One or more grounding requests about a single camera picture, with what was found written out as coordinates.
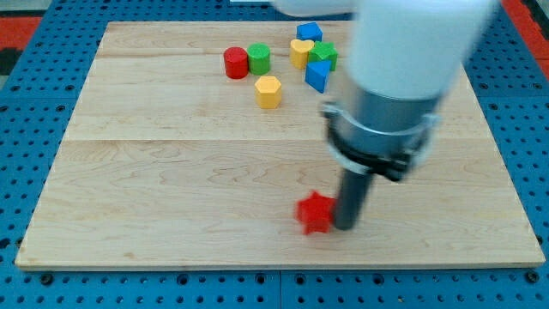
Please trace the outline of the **silver clamp end effector mount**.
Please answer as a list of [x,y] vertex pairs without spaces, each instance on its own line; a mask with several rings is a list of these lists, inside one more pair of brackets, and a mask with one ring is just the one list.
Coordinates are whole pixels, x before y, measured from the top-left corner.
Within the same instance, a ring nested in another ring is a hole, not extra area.
[[403,99],[375,94],[346,71],[332,80],[323,106],[329,152],[344,173],[381,175],[398,182],[425,164],[439,124],[439,95]]

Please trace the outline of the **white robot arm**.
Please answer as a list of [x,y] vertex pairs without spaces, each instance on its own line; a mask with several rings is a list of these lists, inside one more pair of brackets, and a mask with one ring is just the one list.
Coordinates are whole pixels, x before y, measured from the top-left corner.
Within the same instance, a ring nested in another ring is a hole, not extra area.
[[375,175],[402,180],[431,152],[437,107],[485,30],[489,0],[275,0],[297,17],[353,15],[341,92],[323,106],[343,167],[332,211],[353,228]]

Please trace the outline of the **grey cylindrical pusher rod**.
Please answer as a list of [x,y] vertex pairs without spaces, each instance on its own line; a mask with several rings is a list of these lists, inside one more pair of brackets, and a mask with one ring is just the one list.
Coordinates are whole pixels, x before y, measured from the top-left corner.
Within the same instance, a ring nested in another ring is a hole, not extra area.
[[335,228],[350,230],[354,227],[372,179],[371,173],[359,174],[350,170],[344,171],[332,210]]

